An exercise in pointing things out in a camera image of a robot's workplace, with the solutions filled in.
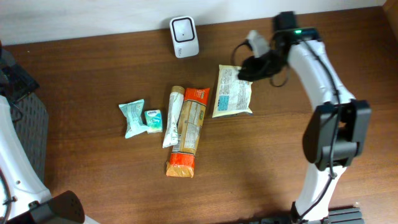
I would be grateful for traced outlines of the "yellow snack chip bag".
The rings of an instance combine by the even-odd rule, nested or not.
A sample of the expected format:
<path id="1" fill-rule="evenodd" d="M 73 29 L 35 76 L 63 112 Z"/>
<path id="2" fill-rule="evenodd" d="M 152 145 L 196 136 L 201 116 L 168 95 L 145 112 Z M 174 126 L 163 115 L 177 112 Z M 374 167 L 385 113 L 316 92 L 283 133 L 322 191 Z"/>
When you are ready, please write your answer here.
<path id="1" fill-rule="evenodd" d="M 212 118 L 246 113 L 252 114 L 252 82 L 240 80 L 238 72 L 241 67 L 219 65 L 218 84 Z"/>

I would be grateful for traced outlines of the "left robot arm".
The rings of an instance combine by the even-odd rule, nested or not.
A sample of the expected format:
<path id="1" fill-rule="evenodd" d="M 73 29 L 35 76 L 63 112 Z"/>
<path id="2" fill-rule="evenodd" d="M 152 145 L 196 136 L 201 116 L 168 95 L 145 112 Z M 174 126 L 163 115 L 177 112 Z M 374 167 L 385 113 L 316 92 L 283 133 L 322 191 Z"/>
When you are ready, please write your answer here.
<path id="1" fill-rule="evenodd" d="M 35 173 L 17 136 L 17 103 L 38 83 L 1 49 L 1 223 L 94 223 L 75 193 L 53 197 Z"/>

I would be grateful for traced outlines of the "orange long pasta packet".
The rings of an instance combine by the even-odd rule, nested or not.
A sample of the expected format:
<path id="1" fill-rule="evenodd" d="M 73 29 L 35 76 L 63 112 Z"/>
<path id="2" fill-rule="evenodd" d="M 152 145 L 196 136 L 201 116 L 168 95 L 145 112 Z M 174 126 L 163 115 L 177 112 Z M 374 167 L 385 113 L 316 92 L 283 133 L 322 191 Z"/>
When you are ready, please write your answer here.
<path id="1" fill-rule="evenodd" d="M 167 162 L 169 177 L 193 177 L 195 154 L 205 119 L 210 89 L 187 88 L 178 120 L 178 143 L 174 145 Z"/>

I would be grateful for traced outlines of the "pale green packet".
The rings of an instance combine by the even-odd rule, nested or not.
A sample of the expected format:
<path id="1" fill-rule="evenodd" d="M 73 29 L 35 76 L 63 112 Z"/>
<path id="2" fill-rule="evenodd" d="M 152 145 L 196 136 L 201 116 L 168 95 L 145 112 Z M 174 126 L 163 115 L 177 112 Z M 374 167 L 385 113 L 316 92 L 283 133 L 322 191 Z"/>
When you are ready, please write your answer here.
<path id="1" fill-rule="evenodd" d="M 125 138 L 129 139 L 133 136 L 141 134 L 149 130 L 148 125 L 144 124 L 142 120 L 142 111 L 144 108 L 144 99 L 137 100 L 131 103 L 120 104 L 119 109 L 126 117 L 127 128 Z"/>

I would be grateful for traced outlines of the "small green tissue pack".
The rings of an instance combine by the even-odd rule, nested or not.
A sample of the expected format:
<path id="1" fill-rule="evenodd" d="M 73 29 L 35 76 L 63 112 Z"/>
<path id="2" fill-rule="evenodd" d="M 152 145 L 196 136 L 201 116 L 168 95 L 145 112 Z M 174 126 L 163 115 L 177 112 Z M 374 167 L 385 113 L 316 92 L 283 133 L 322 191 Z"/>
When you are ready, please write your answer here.
<path id="1" fill-rule="evenodd" d="M 148 134 L 161 133 L 163 131 L 162 114 L 160 110 L 145 111 L 144 116 L 148 126 Z"/>

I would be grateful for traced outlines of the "white beige tube packet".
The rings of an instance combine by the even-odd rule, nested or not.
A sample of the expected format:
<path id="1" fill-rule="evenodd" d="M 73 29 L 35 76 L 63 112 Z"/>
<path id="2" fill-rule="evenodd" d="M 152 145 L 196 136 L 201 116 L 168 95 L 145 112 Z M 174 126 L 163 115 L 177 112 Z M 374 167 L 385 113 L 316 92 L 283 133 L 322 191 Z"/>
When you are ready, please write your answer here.
<path id="1" fill-rule="evenodd" d="M 173 86 L 169 97 L 169 110 L 167 113 L 167 128 L 162 144 L 163 148 L 174 146 L 178 143 L 178 120 L 182 110 L 185 89 Z"/>

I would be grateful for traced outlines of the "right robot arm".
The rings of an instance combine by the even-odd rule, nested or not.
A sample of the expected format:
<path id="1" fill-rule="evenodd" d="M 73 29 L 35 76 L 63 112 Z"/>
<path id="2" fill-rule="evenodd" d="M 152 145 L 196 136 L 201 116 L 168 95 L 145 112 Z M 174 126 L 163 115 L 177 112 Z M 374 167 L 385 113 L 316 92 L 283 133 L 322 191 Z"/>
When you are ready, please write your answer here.
<path id="1" fill-rule="evenodd" d="M 266 40 L 251 30 L 244 45 L 252 55 L 243 61 L 240 80 L 272 79 L 285 67 L 298 75 L 313 114 L 302 138 L 308 169 L 303 189 L 286 215 L 261 223 L 363 223 L 358 207 L 330 208 L 335 187 L 364 148 L 371 117 L 367 101 L 357 100 L 330 63 L 325 44 L 314 27 L 300 27 L 295 13 L 281 12 L 272 20 Z"/>

